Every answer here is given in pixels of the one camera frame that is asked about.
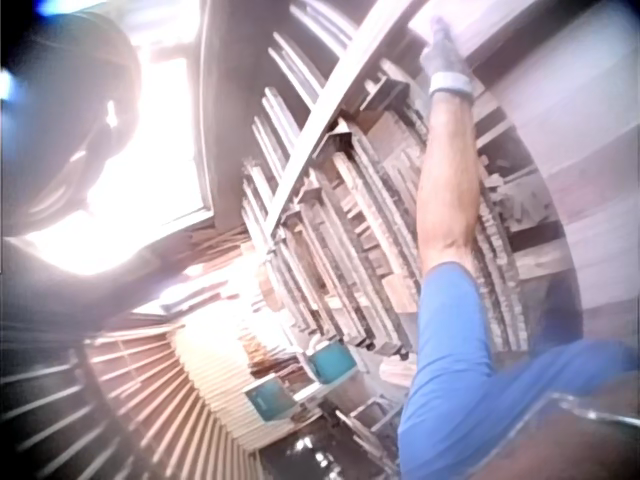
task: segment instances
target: person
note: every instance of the person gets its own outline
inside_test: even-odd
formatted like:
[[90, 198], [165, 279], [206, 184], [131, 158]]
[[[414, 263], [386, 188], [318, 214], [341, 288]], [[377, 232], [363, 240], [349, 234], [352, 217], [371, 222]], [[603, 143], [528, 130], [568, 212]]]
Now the person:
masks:
[[444, 20], [434, 18], [431, 27], [431, 46], [421, 56], [431, 106], [417, 198], [424, 279], [417, 370], [398, 429], [407, 480], [467, 478], [545, 395], [591, 395], [638, 366], [637, 352], [621, 343], [581, 339], [492, 371], [472, 257], [480, 177], [470, 71]]

